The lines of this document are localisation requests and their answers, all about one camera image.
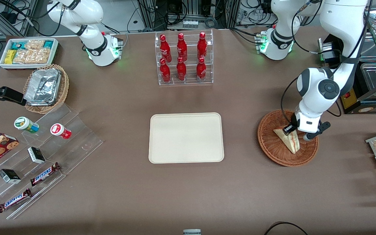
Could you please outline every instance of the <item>yellow snack box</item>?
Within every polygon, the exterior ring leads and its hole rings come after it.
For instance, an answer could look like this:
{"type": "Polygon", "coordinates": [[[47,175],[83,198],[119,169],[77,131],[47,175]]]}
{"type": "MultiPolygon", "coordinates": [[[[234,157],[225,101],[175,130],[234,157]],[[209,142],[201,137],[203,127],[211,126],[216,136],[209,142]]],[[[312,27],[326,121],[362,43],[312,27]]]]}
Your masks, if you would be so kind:
{"type": "Polygon", "coordinates": [[[6,58],[4,59],[4,64],[12,64],[12,60],[14,59],[16,53],[16,50],[8,50],[6,58]]]}

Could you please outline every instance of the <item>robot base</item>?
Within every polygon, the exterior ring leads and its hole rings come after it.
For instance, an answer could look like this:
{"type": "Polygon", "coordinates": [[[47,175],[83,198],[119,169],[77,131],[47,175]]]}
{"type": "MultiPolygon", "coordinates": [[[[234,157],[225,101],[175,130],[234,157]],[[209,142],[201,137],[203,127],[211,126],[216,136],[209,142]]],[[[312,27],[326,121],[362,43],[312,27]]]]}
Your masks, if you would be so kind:
{"type": "Polygon", "coordinates": [[[279,49],[271,40],[271,33],[273,30],[273,28],[270,28],[255,36],[255,42],[259,43],[259,45],[256,45],[256,51],[258,54],[264,54],[272,60],[282,60],[289,52],[291,52],[294,42],[291,43],[289,48],[279,49]]]}
{"type": "Polygon", "coordinates": [[[107,39],[107,46],[100,55],[91,55],[87,50],[89,58],[98,66],[107,66],[121,59],[123,51],[123,41],[118,41],[117,38],[111,35],[104,35],[104,37],[107,39]]]}

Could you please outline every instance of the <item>clear acrylic stand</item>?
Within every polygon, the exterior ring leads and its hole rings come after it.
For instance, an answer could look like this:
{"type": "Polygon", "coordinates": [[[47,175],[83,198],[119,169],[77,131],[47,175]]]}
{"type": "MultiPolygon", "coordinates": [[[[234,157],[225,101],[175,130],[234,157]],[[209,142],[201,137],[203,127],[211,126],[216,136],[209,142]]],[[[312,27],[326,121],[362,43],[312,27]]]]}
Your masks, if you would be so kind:
{"type": "Polygon", "coordinates": [[[5,183],[0,176],[0,204],[21,194],[27,188],[30,188],[33,195],[3,212],[2,214],[6,216],[6,219],[15,219],[19,216],[103,143],[81,121],[78,113],[66,104],[47,113],[36,123],[40,126],[39,131],[35,134],[27,131],[22,132],[20,137],[17,138],[20,144],[13,150],[17,152],[12,156],[0,159],[0,169],[13,169],[21,178],[18,184],[11,184],[5,183]],[[52,135],[50,127],[55,123],[61,123],[71,130],[72,136],[65,140],[62,137],[52,135]],[[46,159],[45,163],[37,164],[31,161],[27,151],[31,146],[40,148],[46,159]],[[61,169],[51,174],[43,182],[31,187],[30,180],[55,162],[59,163],[61,169]]]}
{"type": "Polygon", "coordinates": [[[212,30],[189,30],[184,31],[184,39],[187,43],[188,49],[188,60],[185,61],[187,67],[187,77],[184,82],[178,79],[178,73],[176,70],[176,65],[178,64],[178,51],[176,45],[178,44],[178,33],[177,31],[167,31],[155,34],[155,51],[156,51],[156,66],[158,67],[158,81],[159,85],[201,85],[201,84],[212,84],[214,82],[214,73],[213,73],[213,31],[212,30]],[[205,58],[206,69],[206,78],[203,82],[197,81],[197,43],[200,38],[200,32],[206,33],[207,41],[207,55],[205,58]],[[166,41],[170,46],[170,54],[172,56],[172,61],[168,63],[170,69],[170,83],[164,83],[161,77],[161,71],[159,70],[161,64],[159,60],[161,59],[161,41],[159,36],[164,34],[166,36],[166,41]]]}

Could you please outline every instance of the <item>red bottle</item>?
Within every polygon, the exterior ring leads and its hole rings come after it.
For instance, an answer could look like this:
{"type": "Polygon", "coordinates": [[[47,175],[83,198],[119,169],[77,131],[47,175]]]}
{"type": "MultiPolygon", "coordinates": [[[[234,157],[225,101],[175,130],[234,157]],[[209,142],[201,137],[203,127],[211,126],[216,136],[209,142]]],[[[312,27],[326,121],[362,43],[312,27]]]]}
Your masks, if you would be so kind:
{"type": "Polygon", "coordinates": [[[201,56],[204,56],[204,58],[207,55],[207,41],[206,41],[206,33],[201,32],[200,33],[200,40],[197,44],[197,58],[200,59],[201,56]]]}
{"type": "Polygon", "coordinates": [[[166,60],[167,63],[172,61],[172,56],[170,55],[170,46],[166,41],[166,36],[161,34],[159,37],[161,39],[161,54],[162,57],[166,60]]]}
{"type": "Polygon", "coordinates": [[[182,57],[184,61],[188,60],[188,50],[187,50],[187,43],[184,40],[184,34],[178,33],[178,45],[176,45],[178,49],[178,57],[182,57]]]}
{"type": "Polygon", "coordinates": [[[166,60],[164,58],[161,58],[160,61],[161,67],[159,67],[159,70],[161,71],[161,76],[164,83],[170,82],[170,70],[169,66],[166,64],[166,60]]]}
{"type": "Polygon", "coordinates": [[[204,82],[206,79],[206,68],[204,57],[200,57],[197,64],[197,81],[204,82]]]}
{"type": "Polygon", "coordinates": [[[178,65],[176,65],[176,70],[178,71],[178,79],[182,82],[185,81],[187,66],[185,65],[182,57],[178,57],[178,65]]]}

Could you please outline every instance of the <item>snickers bar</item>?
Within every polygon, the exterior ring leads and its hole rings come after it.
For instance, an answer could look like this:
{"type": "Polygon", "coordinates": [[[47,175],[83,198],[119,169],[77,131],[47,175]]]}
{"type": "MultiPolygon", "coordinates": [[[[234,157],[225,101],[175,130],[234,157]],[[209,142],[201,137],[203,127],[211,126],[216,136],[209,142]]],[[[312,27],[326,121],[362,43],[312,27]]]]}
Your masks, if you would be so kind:
{"type": "Polygon", "coordinates": [[[60,169],[59,164],[56,162],[53,164],[51,167],[49,167],[46,171],[43,171],[40,173],[38,176],[36,176],[34,179],[30,180],[31,181],[31,186],[35,186],[36,184],[42,182],[45,180],[49,175],[55,173],[58,169],[60,169]]]}
{"type": "Polygon", "coordinates": [[[30,189],[26,189],[24,193],[16,196],[15,198],[12,198],[11,200],[9,200],[8,202],[4,204],[0,204],[0,213],[4,212],[6,209],[11,207],[12,205],[17,204],[18,202],[22,201],[23,199],[27,197],[31,197],[30,189]]]}

